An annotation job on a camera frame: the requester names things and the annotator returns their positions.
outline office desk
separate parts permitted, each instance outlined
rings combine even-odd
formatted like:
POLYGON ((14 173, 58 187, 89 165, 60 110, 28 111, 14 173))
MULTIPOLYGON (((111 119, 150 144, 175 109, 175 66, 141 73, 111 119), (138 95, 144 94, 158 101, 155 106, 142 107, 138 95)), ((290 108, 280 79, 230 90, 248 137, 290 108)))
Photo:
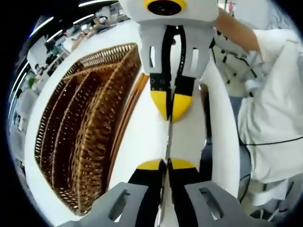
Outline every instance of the office desk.
MULTIPOLYGON (((136 42, 140 49, 141 41, 137 28, 138 25, 133 21, 121 22, 116 27, 104 33, 94 35, 82 42, 58 66, 45 84, 34 106, 28 123, 25 142, 27 184, 41 212, 55 226, 68 220, 78 220, 80 217, 70 212, 57 198, 35 161, 34 148, 39 128, 39 119, 41 119, 47 101, 57 84, 76 60, 100 49, 129 42, 136 42)), ((177 40, 177 44, 172 47, 171 57, 173 62, 172 71, 176 72, 180 58, 180 40, 177 40)), ((211 70, 209 70, 209 74, 212 77, 214 77, 214 70, 216 68, 213 65, 211 70)), ((195 86, 193 96, 193 104, 185 114, 183 120, 174 124, 171 156, 189 160, 198 167, 200 151, 205 143, 205 130, 204 115, 197 86, 195 86)), ((162 119, 152 102, 148 82, 126 128, 110 179, 109 188, 112 188, 119 182, 128 182, 136 167, 142 162, 165 156, 168 126, 168 122, 162 119)), ((176 226, 176 223, 170 222, 169 225, 176 226)))

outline white lab coat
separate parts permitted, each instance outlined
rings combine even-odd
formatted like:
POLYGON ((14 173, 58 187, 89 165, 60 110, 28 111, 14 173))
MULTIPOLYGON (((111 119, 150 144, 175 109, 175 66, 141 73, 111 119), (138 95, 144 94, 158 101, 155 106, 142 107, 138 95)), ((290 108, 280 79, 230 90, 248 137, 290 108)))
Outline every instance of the white lab coat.
POLYGON ((254 32, 262 59, 271 70, 255 97, 243 99, 238 129, 241 140, 250 144, 252 178, 269 183, 303 172, 303 133, 296 127, 303 115, 303 84, 297 65, 302 44, 291 30, 254 32), (296 138, 300 139, 253 145, 296 138))

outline black frame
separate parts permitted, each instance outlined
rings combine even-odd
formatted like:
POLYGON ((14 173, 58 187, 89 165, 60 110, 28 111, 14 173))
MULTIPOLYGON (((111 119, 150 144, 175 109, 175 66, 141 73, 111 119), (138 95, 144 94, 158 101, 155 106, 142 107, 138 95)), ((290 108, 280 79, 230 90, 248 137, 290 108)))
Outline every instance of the black frame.
MULTIPOLYGON (((295 1, 289 0, 275 0, 275 2, 286 13, 290 15, 298 30, 303 33, 303 21, 301 12, 298 11, 295 6, 295 1)), ((6 140, 6 119, 7 119, 7 100, 9 91, 11 89, 11 79, 13 76, 14 63, 18 59, 18 53, 20 47, 28 37, 30 30, 33 28, 33 24, 37 21, 40 15, 48 15, 52 13, 60 13, 62 15, 69 14, 70 9, 78 5, 79 2, 74 0, 40 0, 40 1, 8 1, 3 6, 3 12, 8 11, 7 15, 10 15, 9 21, 10 29, 5 29, 2 33, 2 46, 3 60, 2 67, 5 69, 5 73, 2 73, 2 80, 4 82, 4 88, 1 89, 2 95, 2 146, 1 150, 4 152, 4 170, 2 175, 5 177, 2 185, 4 186, 4 226, 17 226, 18 224, 29 226, 51 226, 42 216, 39 210, 31 204, 31 201, 26 196, 25 191, 18 179, 18 175, 15 169, 15 164, 12 161, 9 151, 9 145, 6 140)), ((279 226, 300 226, 303 221, 303 215, 300 211, 303 210, 303 195, 301 195, 297 205, 290 212, 290 214, 284 219, 279 226)))

